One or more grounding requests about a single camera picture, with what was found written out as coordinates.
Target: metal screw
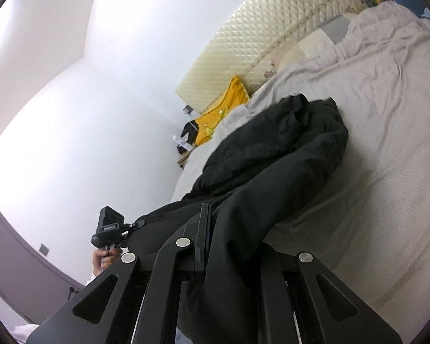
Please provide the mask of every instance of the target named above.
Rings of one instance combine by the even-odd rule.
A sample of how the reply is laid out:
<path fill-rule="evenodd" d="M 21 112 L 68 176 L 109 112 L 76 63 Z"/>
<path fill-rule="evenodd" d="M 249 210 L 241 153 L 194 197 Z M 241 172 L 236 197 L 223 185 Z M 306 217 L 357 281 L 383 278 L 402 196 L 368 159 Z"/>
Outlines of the metal screw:
<path fill-rule="evenodd" d="M 191 244 L 191 240 L 188 238 L 180 238 L 177 240 L 178 247 L 188 247 Z"/>
<path fill-rule="evenodd" d="M 311 262 L 314 258 L 309 252 L 302 252 L 299 254 L 299 260 L 301 262 Z"/>
<path fill-rule="evenodd" d="M 135 255 L 132 252 L 127 252 L 123 256 L 121 256 L 121 261 L 129 264 L 135 260 Z"/>

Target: black bracket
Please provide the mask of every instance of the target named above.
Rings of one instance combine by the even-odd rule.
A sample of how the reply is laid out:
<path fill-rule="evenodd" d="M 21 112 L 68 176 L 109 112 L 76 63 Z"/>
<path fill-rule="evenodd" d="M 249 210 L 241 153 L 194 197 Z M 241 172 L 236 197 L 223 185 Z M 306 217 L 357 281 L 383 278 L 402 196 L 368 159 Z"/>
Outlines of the black bracket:
<path fill-rule="evenodd" d="M 205 277 L 210 219 L 210 206 L 203 204 L 198 221 L 189 222 L 182 238 L 168 241 L 157 254 L 122 255 L 27 343 L 174 344 L 181 283 Z M 114 223 L 121 221 L 116 217 Z M 253 261 L 260 344 L 401 344 L 400 336 L 312 254 L 280 254 L 263 243 Z"/>

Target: quilted headboard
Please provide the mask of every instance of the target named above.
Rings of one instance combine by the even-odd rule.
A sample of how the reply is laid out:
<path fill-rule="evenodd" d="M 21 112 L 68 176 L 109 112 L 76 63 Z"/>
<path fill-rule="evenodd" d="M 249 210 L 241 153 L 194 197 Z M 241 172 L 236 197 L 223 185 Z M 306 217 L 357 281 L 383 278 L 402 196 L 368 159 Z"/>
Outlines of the quilted headboard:
<path fill-rule="evenodd" d="M 271 60 L 337 14 L 359 12 L 361 0 L 246 0 L 205 47 L 176 89 L 203 112 L 234 75 L 253 93 L 271 75 Z"/>

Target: white sleeve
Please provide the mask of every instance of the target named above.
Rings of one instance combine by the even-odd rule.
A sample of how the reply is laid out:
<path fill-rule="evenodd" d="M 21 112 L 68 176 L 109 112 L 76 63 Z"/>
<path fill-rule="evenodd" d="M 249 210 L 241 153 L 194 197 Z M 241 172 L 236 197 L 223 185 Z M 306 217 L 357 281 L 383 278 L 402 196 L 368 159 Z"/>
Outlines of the white sleeve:
<path fill-rule="evenodd" d="M 38 325 L 24 325 L 16 326 L 13 331 L 10 332 L 13 338 L 19 340 L 22 343 L 27 341 L 29 335 L 38 327 Z"/>
<path fill-rule="evenodd" d="M 91 279 L 89 281 L 86 282 L 86 286 L 91 283 L 94 279 L 96 279 L 96 276 L 94 275 L 94 273 L 91 274 Z"/>

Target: wrinkled sheet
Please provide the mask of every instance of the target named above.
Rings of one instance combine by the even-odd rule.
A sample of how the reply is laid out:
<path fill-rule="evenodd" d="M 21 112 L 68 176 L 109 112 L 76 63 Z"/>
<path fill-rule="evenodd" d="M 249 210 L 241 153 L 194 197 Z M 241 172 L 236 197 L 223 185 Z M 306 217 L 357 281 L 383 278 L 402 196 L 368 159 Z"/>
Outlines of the wrinkled sheet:
<path fill-rule="evenodd" d="M 297 93 L 333 97 L 349 141 L 326 188 L 266 241 L 312 252 L 409 343 L 430 318 L 429 21 L 395 3 L 362 12 L 344 40 L 284 68 L 234 109 L 191 154 L 173 200 L 230 132 Z"/>

